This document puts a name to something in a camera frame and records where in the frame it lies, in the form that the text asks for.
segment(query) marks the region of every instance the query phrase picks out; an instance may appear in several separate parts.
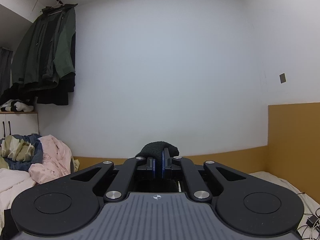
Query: jacket sleeve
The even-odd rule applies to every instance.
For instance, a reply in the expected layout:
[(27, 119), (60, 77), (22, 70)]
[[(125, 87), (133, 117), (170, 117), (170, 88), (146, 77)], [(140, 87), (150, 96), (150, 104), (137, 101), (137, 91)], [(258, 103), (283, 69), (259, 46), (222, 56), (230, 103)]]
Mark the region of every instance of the jacket sleeve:
[(67, 79), (75, 75), (75, 68), (70, 55), (72, 36), (76, 33), (76, 13), (74, 8), (71, 8), (65, 14), (65, 24), (61, 27), (62, 30), (53, 62), (60, 79)]
[(28, 54), (30, 50), (30, 44), (34, 31), (36, 29), (37, 20), (27, 30), (26, 34), (22, 38), (12, 60), (11, 72), (12, 72), (12, 84), (20, 83), (23, 84), (24, 76), (26, 72), (26, 64)]

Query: cabinet handle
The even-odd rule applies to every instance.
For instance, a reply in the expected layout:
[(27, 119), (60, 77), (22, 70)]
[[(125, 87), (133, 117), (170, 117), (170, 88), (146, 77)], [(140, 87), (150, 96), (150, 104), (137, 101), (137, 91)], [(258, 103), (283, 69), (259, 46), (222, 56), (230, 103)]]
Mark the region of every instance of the cabinet handle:
[(9, 124), (9, 131), (10, 131), (10, 135), (11, 135), (11, 125), (10, 125), (10, 121), (8, 121)]
[(4, 133), (4, 137), (5, 137), (5, 126), (4, 126), (4, 121), (2, 122), (3, 124), (3, 133)]

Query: white bed sheet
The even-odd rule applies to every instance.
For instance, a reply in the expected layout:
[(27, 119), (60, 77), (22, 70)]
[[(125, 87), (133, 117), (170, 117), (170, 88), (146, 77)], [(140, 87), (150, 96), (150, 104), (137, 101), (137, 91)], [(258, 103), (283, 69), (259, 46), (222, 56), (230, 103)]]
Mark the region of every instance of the white bed sheet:
[[(294, 187), (292, 184), (290, 184), (287, 180), (285, 179), (280, 179), (277, 176), (274, 176), (270, 174), (269, 172), (265, 171), (258, 171), (255, 173), (251, 173), (252, 176), (255, 176), (259, 179), (264, 179), (266, 181), (272, 182), (274, 184), (280, 185), (282, 187), (286, 187), (290, 190), (292, 190), (294, 193), (300, 193), (301, 191), (298, 190), (296, 187)], [(320, 208), (320, 204), (317, 203), (313, 198), (309, 197), (307, 194), (299, 194), (299, 197), (301, 198), (303, 205), (304, 205), (304, 213), (306, 214), (314, 214), (318, 208)], [(304, 215), (299, 227), (306, 225), (306, 221), (310, 217), (310, 215)], [(298, 230), (300, 235), (303, 233), (306, 227), (302, 227)], [(311, 228), (307, 227), (306, 231), (304, 232), (302, 238), (309, 238), (311, 233)], [(319, 233), (314, 230), (313, 231), (313, 238), (317, 239), (319, 236)]]

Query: power adapter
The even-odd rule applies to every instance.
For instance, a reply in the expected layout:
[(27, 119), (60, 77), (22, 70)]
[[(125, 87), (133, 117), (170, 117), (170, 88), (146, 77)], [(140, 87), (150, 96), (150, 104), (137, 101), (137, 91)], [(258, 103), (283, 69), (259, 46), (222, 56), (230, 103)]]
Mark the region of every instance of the power adapter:
[(311, 228), (313, 228), (313, 226), (315, 225), (315, 223), (317, 222), (319, 218), (316, 217), (315, 215), (313, 215), (312, 217), (309, 217), (307, 220), (307, 225)]

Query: white blanket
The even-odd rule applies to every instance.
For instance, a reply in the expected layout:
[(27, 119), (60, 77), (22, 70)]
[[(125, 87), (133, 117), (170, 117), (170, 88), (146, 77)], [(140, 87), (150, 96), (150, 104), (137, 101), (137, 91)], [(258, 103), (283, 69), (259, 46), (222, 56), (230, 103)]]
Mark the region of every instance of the white blanket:
[[(255, 173), (251, 173), (252, 176), (255, 176), (259, 179), (264, 179), (266, 181), (272, 182), (274, 184), (280, 185), (282, 187), (286, 187), (290, 190), (292, 190), (294, 193), (300, 193), (300, 190), (298, 190), (296, 187), (294, 187), (292, 184), (290, 184), (288, 181), (285, 179), (280, 179), (268, 172), (265, 171), (259, 171)], [(303, 205), (304, 205), (304, 213), (305, 214), (315, 214), (316, 210), (320, 208), (320, 205), (314, 201), (311, 197), (309, 197), (307, 194), (299, 194), (299, 197), (301, 198)], [(302, 236), (303, 231), (306, 229), (304, 232), (302, 238), (309, 238), (310, 233), (311, 233), (311, 228), (310, 227), (305, 227), (307, 219), (310, 217), (310, 215), (304, 215), (299, 227), (303, 226), (298, 230), (300, 235)], [(317, 239), (318, 238), (318, 232), (316, 230), (313, 231), (313, 238)]]
[(26, 171), (0, 169), (0, 233), (4, 226), (4, 210), (11, 208), (17, 195), (35, 184)]

